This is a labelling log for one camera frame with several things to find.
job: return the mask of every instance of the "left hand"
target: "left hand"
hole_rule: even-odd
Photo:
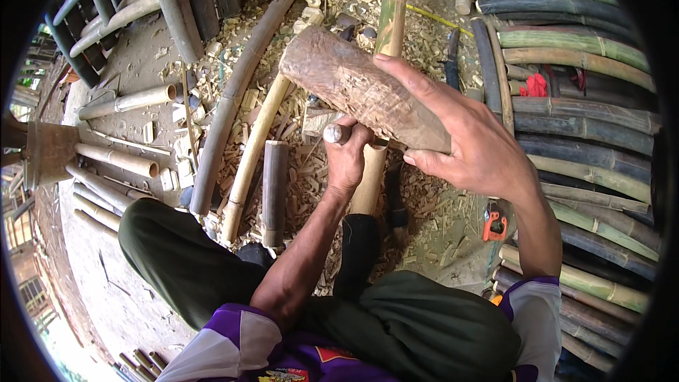
[[[351,198],[363,178],[363,147],[373,141],[375,133],[348,115],[335,123],[352,127],[352,132],[344,145],[325,142],[328,154],[328,190]]]

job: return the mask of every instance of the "forearm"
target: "forearm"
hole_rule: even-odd
[[[313,292],[350,198],[350,193],[332,188],[325,191],[290,248],[276,260],[253,294],[250,305],[269,313],[281,329],[292,326]]]

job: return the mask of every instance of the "man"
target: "man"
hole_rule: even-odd
[[[552,380],[561,352],[562,244],[535,168],[485,105],[403,59],[376,55],[374,62],[431,109],[452,139],[450,156],[409,150],[403,159],[458,189],[512,202],[524,280],[499,307],[409,271],[368,285],[379,240],[350,234],[335,295],[311,296],[373,137],[345,117],[350,140],[325,145],[323,198],[268,271],[157,201],[139,200],[123,215],[119,238],[130,265],[200,330],[159,382]]]

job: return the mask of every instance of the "right hand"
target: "right hand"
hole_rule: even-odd
[[[429,79],[402,58],[378,54],[373,63],[401,82],[450,133],[450,155],[410,149],[403,155],[406,163],[458,189],[510,202],[539,190],[535,167],[486,105]]]

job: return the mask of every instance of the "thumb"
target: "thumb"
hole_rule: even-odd
[[[425,149],[409,149],[403,154],[403,160],[411,166],[416,166],[425,174],[445,179],[450,168],[452,157]]]

